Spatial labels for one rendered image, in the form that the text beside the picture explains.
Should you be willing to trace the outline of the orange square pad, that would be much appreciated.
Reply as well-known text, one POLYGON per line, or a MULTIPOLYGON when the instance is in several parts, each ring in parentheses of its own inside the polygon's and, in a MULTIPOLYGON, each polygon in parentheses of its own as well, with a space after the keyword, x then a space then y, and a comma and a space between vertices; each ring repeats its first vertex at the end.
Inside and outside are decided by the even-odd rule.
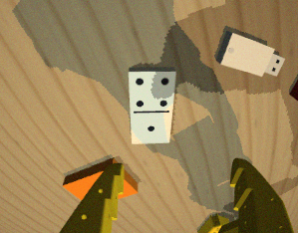
MULTIPOLYGON (((112 163, 118 162, 114 158, 111 158, 65 176, 63 187, 82 200, 100 174, 112 163)), ((125 171, 124 194, 119 195, 119 199, 136 193, 138 193, 138 183, 125 171)))

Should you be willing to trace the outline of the white domino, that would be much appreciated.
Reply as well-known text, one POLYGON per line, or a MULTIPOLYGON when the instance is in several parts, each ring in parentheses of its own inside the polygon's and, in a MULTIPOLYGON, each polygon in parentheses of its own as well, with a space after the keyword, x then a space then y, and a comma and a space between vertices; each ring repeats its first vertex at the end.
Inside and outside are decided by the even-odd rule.
POLYGON ((174 67, 129 68, 132 144, 169 142, 175 75, 174 67))

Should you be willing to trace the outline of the white usb stick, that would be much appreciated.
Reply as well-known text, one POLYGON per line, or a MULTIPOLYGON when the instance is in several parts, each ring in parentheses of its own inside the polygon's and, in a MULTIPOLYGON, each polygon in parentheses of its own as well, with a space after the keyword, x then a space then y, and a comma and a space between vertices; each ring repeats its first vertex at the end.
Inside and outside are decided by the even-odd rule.
POLYGON ((285 59, 273 54, 275 49, 226 31, 217 61, 220 65, 262 77, 264 72, 278 75, 285 59))

